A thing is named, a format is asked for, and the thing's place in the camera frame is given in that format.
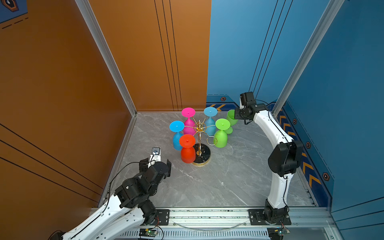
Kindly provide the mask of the green wine glass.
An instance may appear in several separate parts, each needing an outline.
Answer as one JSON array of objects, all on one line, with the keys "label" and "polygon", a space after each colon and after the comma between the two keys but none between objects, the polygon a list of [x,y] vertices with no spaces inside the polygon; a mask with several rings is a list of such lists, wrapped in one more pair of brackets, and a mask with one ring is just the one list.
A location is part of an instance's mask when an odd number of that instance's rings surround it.
[{"label": "green wine glass", "polygon": [[227,119],[218,119],[215,122],[217,131],[214,135],[214,145],[217,148],[224,148],[228,143],[228,134],[226,130],[231,127],[230,122]]},{"label": "green wine glass", "polygon": [[229,135],[233,132],[233,126],[238,122],[238,120],[235,119],[235,110],[229,110],[226,119],[230,122],[230,128],[225,130]]}]

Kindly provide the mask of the red wine glass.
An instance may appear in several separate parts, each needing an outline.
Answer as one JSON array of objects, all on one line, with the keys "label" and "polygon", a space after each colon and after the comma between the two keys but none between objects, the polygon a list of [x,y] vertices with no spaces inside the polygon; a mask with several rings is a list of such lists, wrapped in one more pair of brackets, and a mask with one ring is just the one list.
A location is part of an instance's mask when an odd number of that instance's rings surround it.
[{"label": "red wine glass", "polygon": [[183,135],[179,140],[182,146],[181,159],[186,164],[191,164],[196,159],[196,151],[194,145],[196,144],[195,137],[189,134]]}]

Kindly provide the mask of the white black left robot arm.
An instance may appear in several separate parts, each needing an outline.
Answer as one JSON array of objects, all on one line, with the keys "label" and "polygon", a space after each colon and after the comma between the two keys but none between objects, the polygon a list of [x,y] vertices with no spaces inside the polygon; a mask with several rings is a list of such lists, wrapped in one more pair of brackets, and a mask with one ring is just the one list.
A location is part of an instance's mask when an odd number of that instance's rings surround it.
[{"label": "white black left robot arm", "polygon": [[170,161],[156,162],[144,172],[126,179],[109,200],[74,229],[53,233],[50,240],[113,240],[126,230],[156,225],[157,210],[150,197],[171,176]]}]

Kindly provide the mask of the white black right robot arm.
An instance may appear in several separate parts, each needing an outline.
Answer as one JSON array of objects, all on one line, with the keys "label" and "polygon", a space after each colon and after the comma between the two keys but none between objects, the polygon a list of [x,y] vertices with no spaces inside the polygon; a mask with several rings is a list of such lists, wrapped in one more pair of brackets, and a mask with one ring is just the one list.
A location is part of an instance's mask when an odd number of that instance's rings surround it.
[{"label": "white black right robot arm", "polygon": [[256,123],[268,137],[274,148],[268,158],[272,171],[272,185],[266,199],[263,217],[270,224],[280,224],[288,215],[288,191],[291,180],[301,165],[303,144],[290,137],[278,124],[264,104],[255,101],[240,104],[235,109],[235,118]]}]

